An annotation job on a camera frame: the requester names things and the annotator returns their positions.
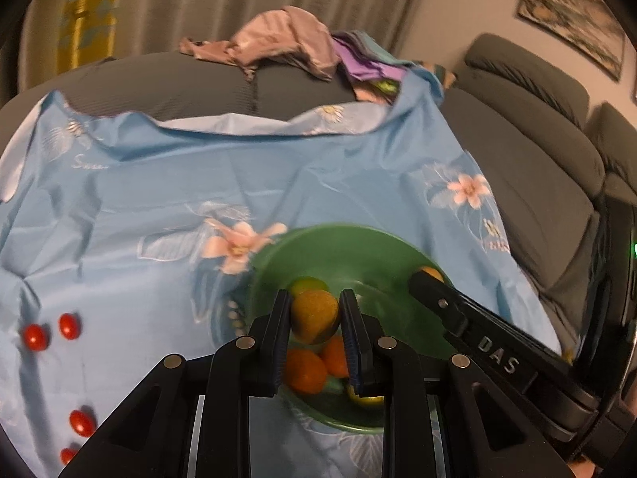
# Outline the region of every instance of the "blue bedsheet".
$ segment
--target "blue bedsheet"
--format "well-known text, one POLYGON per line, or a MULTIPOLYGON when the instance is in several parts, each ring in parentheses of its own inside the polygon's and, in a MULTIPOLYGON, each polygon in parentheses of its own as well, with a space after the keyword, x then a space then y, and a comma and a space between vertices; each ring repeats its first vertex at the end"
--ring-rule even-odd
MULTIPOLYGON (((57 476, 60 450, 82 443, 71 410, 90 407, 99 423, 165 354, 202 356, 242 334, 230 293, 251 254, 290 229, 348 221, 396 234, 558 350, 440 98, 419 69, 393 108, 324 106, 290 122, 94 118, 47 96, 0 161, 0 422, 34 473, 57 476), (76 341, 57 332, 64 312, 82 319, 76 341), (31 322, 50 327, 42 353, 21 343, 31 322)), ((252 414, 255 478, 380 472, 379 437, 326 435, 279 400, 252 414)))

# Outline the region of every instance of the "pink cloth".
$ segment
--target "pink cloth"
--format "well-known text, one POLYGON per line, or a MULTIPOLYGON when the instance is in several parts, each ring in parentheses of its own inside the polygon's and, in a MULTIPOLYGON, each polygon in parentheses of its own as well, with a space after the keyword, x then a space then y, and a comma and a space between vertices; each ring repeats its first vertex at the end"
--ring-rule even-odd
POLYGON ((196 59, 238 66, 248 81, 261 59, 299 66, 319 79, 334 76, 340 58, 328 28, 313 14, 298 7, 283 7, 258 14, 230 41, 180 41, 179 51, 196 59))

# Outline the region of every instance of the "silver rivet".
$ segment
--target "silver rivet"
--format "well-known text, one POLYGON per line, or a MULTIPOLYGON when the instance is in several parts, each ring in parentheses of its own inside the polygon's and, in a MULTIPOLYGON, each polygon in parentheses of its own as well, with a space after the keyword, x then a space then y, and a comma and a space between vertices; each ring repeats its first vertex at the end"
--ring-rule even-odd
POLYGON ((398 345, 398 342, 391 336, 383 336, 382 338, 378 338, 377 343, 381 349, 395 349, 396 345, 398 345))
POLYGON ((455 354, 451 358, 451 362, 458 368, 467 368, 471 364, 471 360, 464 354, 455 354))
POLYGON ((254 341, 254 338, 251 338, 249 336, 242 336, 241 338, 237 338, 237 341, 235 343, 236 346, 240 349, 251 349, 252 347, 254 347, 254 343, 256 342, 254 341))
POLYGON ((166 368, 177 368, 182 363, 182 357, 177 356, 177 354, 171 354, 170 356, 166 356, 164 358, 164 366, 166 368))

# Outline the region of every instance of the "cherry tomato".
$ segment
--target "cherry tomato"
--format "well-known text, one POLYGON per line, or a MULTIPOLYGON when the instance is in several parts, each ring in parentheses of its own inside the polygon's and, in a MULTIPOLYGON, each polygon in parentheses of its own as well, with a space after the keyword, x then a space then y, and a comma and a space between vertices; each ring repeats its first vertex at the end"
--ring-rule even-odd
POLYGON ((58 321, 60 332, 67 340, 76 340, 80 337, 80 323, 75 315, 64 313, 58 321))
POLYGON ((69 415, 71 428, 81 437, 90 437, 95 433, 95 421, 84 411, 73 410, 69 415))
POLYGON ((22 332, 24 344, 32 351, 43 351, 49 346, 49 339, 44 329, 37 324, 28 325, 22 332))
POLYGON ((72 458, 78 454, 77 449, 71 449, 70 447, 65 447, 62 451, 60 451, 60 460, 64 465, 68 465, 68 463, 72 460, 72 458))

